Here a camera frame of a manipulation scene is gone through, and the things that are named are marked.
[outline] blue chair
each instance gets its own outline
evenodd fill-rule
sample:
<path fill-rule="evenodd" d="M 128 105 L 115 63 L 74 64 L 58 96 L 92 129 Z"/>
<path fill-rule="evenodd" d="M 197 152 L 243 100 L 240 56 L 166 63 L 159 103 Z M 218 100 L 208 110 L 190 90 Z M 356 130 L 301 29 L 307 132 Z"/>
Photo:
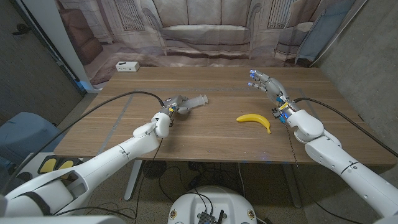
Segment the blue chair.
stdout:
<path fill-rule="evenodd" d="M 21 112 L 0 127 L 0 156 L 21 164 L 32 152 L 59 133 L 59 129 L 37 114 Z M 53 152 L 65 135 L 60 135 L 42 152 Z"/>

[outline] yellow label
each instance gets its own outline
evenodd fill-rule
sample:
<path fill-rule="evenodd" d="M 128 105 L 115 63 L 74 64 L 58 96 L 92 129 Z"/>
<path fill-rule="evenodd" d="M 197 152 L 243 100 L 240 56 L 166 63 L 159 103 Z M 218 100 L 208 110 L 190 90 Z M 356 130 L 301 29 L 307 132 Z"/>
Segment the yellow label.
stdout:
<path fill-rule="evenodd" d="M 286 106 L 288 106 L 289 104 L 286 102 L 285 104 L 283 104 L 279 109 L 283 110 Z"/>

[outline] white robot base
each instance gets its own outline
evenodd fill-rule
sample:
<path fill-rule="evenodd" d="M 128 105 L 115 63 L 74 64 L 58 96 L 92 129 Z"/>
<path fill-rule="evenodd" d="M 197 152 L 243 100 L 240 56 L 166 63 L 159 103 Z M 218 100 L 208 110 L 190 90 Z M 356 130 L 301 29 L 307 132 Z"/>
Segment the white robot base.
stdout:
<path fill-rule="evenodd" d="M 172 205 L 169 213 L 168 224 L 189 223 L 220 223 L 222 224 L 256 224 L 256 214 L 253 206 L 237 192 L 215 185 L 197 188 L 198 193 L 206 203 L 196 194 L 193 189 L 179 197 Z"/>

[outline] table leg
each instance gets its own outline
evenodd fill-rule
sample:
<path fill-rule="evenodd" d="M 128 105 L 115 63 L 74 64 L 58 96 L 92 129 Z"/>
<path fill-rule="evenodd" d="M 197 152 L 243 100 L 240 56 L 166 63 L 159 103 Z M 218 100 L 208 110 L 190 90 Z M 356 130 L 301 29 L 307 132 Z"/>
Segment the table leg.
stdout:
<path fill-rule="evenodd" d="M 124 193 L 125 200 L 130 200 L 132 197 L 132 193 L 134 191 L 134 188 L 138 180 L 139 171 L 141 170 L 141 165 L 142 165 L 142 160 L 134 160 L 134 165 L 132 165 L 130 179 L 126 188 L 126 193 Z"/>
<path fill-rule="evenodd" d="M 286 177 L 287 185 L 289 186 L 290 194 L 292 195 L 293 205 L 296 208 L 301 208 L 302 202 L 300 198 L 300 192 L 299 188 L 297 187 L 292 165 L 282 164 L 282 169 Z"/>

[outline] printed backdrop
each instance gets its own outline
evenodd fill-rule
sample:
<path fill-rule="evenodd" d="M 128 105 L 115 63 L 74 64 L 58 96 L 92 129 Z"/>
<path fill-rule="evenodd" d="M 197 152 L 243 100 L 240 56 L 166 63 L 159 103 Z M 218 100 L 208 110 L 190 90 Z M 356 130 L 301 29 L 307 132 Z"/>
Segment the printed backdrop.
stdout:
<path fill-rule="evenodd" d="M 93 85 L 141 66 L 310 65 L 366 0 L 55 0 Z"/>

